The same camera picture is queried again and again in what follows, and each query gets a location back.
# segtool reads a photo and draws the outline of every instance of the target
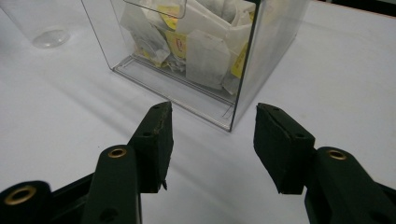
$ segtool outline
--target white table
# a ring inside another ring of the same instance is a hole
[[[94,171],[163,98],[113,74],[78,0],[72,39],[35,49],[0,11],[0,190],[53,190]],[[279,195],[253,149],[255,105],[277,105],[396,189],[396,20],[311,2],[299,34],[232,133],[174,105],[169,190],[142,195],[144,223],[308,223],[304,196]]]

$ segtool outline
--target metal screw hole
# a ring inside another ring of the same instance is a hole
[[[330,151],[328,151],[328,153],[331,158],[339,160],[339,161],[344,161],[347,159],[347,156],[344,153],[337,151],[337,150],[330,150]]]
[[[111,150],[107,155],[110,158],[119,158],[123,157],[126,154],[126,150],[124,148],[116,148]]]
[[[36,189],[33,186],[26,185],[24,187],[15,189],[4,199],[7,205],[16,205],[24,203],[35,195]]]

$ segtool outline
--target transparent acrylic bin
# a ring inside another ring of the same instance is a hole
[[[231,131],[309,0],[81,0],[110,69]]]

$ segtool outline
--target yellow label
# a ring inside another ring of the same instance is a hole
[[[161,18],[163,18],[163,21],[165,21],[166,25],[168,25],[168,27],[172,30],[176,30],[177,18],[169,15],[177,16],[179,12],[179,7],[158,6],[158,11],[161,12]]]
[[[253,20],[254,20],[255,11],[251,11],[251,12],[249,12],[248,14],[249,14],[249,16],[250,16],[250,20],[253,21]]]
[[[172,31],[165,31],[166,40],[172,53],[177,57],[186,58],[186,39],[187,36]]]
[[[241,52],[239,53],[239,56],[235,60],[235,63],[231,67],[231,73],[236,77],[241,78],[242,76],[242,70],[244,69],[245,59],[247,57],[247,51],[248,51],[248,43],[246,43],[245,46],[242,48]]]

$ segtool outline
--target plastic cup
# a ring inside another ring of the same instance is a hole
[[[55,0],[0,0],[0,8],[37,48],[55,48],[70,38],[66,14]]]

